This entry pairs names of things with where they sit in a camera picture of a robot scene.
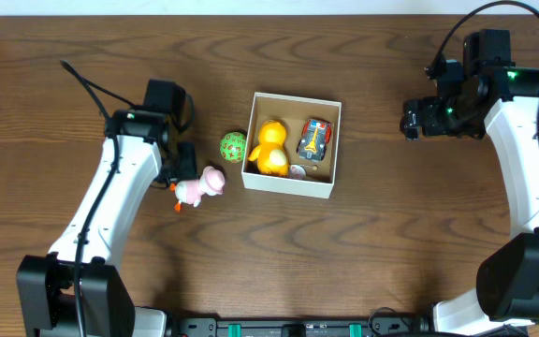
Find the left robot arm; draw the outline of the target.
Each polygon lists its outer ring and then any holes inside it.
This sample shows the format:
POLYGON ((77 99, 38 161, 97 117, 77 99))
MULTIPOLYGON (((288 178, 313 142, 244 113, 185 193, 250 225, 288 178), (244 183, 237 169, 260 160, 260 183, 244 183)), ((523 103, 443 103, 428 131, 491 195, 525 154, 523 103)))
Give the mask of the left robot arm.
POLYGON ((166 336, 168 315, 137 307, 120 277, 139 205, 155 182, 196 172, 180 143, 180 110, 117 110, 105 128, 95 176, 74 217, 45 256, 25 256, 16 274, 29 336, 166 336))

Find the red toy fire truck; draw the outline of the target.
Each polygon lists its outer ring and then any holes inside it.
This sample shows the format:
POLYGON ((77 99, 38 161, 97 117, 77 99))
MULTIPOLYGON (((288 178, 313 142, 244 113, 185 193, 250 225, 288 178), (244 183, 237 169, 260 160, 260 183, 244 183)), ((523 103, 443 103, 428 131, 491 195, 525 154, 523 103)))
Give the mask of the red toy fire truck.
POLYGON ((325 159, 332 135, 332 123, 322 119, 309 119, 302 128, 297 154, 301 159, 321 162, 325 159))

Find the pig face rattle drum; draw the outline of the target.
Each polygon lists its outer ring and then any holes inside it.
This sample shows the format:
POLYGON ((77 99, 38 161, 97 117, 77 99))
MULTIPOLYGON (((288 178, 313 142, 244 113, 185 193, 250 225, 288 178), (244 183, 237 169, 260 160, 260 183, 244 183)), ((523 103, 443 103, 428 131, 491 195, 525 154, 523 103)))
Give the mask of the pig face rattle drum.
POLYGON ((288 171, 288 178, 300 181, 322 182, 325 177, 320 174, 317 165, 291 164, 288 171))

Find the orange plastic duck toy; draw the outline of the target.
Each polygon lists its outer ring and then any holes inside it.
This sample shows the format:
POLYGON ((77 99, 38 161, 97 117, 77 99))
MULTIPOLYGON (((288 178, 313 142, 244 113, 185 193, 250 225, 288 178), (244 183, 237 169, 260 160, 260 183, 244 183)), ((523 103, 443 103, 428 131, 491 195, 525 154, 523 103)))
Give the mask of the orange plastic duck toy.
POLYGON ((284 149, 287 137, 285 127, 276 120, 267 120, 261 125, 258 144, 248 156, 255 162, 261 174, 286 177, 289 172, 289 160, 284 149))

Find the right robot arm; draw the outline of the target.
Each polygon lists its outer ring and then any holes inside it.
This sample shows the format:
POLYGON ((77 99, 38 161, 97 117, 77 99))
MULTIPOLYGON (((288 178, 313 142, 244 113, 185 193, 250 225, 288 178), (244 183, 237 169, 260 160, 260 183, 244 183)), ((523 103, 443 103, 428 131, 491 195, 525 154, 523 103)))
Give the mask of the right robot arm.
POLYGON ((479 267, 474 289, 432 309, 440 333, 482 335, 539 323, 539 69, 490 60, 428 68, 437 94, 405 102, 401 132, 489 137, 503 173, 510 241, 479 267))

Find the pink and white duck toy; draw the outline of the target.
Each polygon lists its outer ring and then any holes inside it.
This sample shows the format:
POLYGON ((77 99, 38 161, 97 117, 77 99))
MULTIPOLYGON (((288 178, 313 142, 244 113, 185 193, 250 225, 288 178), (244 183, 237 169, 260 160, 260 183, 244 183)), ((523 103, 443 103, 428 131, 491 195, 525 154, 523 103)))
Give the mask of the pink and white duck toy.
POLYGON ((198 179, 172 183, 169 189, 175 194, 177 199, 174 210, 180 212, 183 204, 197 207, 204 195, 222 195, 225 184, 226 178, 224 173, 212 166, 205 167, 198 179))

